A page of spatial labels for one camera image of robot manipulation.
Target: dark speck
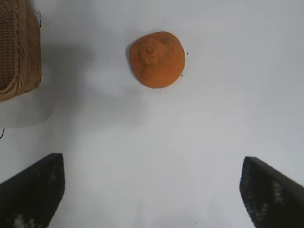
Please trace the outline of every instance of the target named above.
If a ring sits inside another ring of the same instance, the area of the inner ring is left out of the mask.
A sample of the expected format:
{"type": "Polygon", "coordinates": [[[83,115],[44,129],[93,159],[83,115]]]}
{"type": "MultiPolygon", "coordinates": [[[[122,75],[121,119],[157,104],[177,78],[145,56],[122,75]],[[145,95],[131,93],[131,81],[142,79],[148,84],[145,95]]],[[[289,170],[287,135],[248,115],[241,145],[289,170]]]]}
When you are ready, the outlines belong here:
{"type": "Polygon", "coordinates": [[[0,139],[2,139],[2,138],[3,138],[3,136],[4,136],[4,132],[5,132],[5,129],[3,129],[2,134],[1,134],[1,136],[0,136],[0,139]]]}

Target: wicker basket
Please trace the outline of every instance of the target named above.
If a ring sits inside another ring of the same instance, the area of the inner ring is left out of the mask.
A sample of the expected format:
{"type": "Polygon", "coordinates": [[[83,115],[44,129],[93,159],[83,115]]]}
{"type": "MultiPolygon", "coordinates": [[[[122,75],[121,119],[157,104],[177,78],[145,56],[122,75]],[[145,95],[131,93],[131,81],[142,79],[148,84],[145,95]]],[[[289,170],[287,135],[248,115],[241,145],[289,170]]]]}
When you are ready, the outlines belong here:
{"type": "Polygon", "coordinates": [[[40,25],[28,0],[0,0],[0,101],[41,81],[40,25]]]}

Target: white surface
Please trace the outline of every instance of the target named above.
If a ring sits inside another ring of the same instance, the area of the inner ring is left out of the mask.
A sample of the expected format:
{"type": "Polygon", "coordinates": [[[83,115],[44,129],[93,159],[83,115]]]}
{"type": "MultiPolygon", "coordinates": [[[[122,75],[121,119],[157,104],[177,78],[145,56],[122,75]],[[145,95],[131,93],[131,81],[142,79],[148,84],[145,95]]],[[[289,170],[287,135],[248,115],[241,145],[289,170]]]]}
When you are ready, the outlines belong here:
{"type": "Polygon", "coordinates": [[[251,228],[257,156],[304,184],[302,0],[38,0],[43,83],[0,104],[0,181],[64,153],[52,228],[251,228]],[[184,77],[140,85],[126,48],[166,30],[184,77]]]}

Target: woven basket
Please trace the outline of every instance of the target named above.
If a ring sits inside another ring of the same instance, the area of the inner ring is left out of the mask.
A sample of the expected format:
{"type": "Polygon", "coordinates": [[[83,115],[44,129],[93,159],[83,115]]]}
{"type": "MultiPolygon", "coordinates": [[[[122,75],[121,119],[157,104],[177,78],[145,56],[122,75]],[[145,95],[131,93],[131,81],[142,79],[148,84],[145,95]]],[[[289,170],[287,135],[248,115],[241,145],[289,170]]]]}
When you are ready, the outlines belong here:
{"type": "Polygon", "coordinates": [[[28,0],[0,0],[0,101],[41,81],[40,25],[28,0]]]}

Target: white table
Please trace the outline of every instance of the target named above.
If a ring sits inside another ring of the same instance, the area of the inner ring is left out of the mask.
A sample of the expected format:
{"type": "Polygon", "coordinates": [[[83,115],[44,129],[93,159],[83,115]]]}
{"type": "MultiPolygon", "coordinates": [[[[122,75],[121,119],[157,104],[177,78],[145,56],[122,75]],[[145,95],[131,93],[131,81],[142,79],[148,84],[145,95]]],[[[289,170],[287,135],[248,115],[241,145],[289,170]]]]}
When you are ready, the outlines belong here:
{"type": "Polygon", "coordinates": [[[0,181],[62,152],[51,228],[250,228],[245,156],[304,184],[302,0],[37,0],[43,82],[0,104],[0,181]],[[149,89],[127,47],[154,31],[189,54],[149,89]]]}

